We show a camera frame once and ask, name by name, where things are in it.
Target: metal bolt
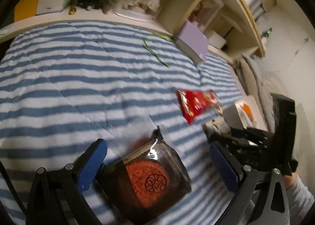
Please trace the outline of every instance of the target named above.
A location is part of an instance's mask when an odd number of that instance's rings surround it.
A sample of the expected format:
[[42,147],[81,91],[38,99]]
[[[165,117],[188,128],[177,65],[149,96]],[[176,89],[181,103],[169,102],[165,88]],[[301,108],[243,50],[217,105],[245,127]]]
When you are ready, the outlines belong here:
[[45,171],[45,169],[42,167],[37,169],[38,174],[42,174],[44,171]]
[[247,172],[250,172],[252,170],[252,168],[249,165],[244,165],[243,169]]
[[65,169],[66,170],[72,170],[73,169],[73,164],[67,164],[66,166],[65,166]]
[[275,174],[280,174],[280,171],[279,171],[279,169],[277,169],[277,168],[274,168],[274,169],[273,169],[273,172],[274,172]]

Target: green object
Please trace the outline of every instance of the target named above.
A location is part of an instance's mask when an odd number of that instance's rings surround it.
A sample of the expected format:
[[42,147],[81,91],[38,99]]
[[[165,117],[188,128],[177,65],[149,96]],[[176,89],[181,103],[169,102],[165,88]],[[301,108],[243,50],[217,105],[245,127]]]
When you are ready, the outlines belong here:
[[[161,35],[161,34],[150,34],[150,35],[158,36],[160,38],[163,38],[163,39],[173,43],[173,40],[166,35]],[[148,42],[146,41],[145,38],[142,40],[142,42],[143,42],[144,48],[146,48],[152,55],[154,55],[159,62],[161,62],[165,67],[168,67],[168,68],[170,67],[163,60],[161,60],[161,58],[149,47]]]
[[272,32],[272,28],[270,28],[270,29],[264,31],[264,32],[262,33],[262,36],[269,37],[270,34],[271,34],[271,32]]

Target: grey sleeve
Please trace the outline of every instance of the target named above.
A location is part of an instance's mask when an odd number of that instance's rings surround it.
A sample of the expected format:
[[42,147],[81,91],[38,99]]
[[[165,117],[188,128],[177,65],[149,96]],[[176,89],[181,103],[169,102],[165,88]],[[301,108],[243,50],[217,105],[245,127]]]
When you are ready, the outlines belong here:
[[297,176],[294,186],[287,190],[290,225],[299,225],[314,203],[313,195]]

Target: striped bedsheet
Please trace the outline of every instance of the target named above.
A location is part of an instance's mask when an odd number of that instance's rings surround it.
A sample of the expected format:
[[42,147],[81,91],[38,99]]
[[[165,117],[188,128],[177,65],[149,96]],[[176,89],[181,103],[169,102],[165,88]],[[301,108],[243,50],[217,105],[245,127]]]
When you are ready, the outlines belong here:
[[[226,62],[212,54],[195,67],[173,43],[137,27],[80,21],[20,34],[0,63],[0,159],[27,204],[35,171],[62,168],[111,130],[150,116],[167,127],[192,192],[151,224],[214,224],[230,202],[208,154],[201,125],[187,125],[175,91],[214,90],[223,106],[241,97]],[[170,65],[161,64],[142,45]],[[83,193],[103,224],[124,224],[94,186]],[[0,178],[0,201],[17,224],[25,217]],[[69,207],[66,214],[75,224]]]

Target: person's arm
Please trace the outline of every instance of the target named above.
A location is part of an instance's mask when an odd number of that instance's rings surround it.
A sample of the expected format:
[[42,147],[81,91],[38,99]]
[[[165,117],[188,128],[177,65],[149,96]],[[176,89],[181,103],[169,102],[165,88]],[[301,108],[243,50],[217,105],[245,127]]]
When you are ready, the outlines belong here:
[[296,173],[283,176],[290,210],[290,225],[299,225],[314,203],[313,195]]

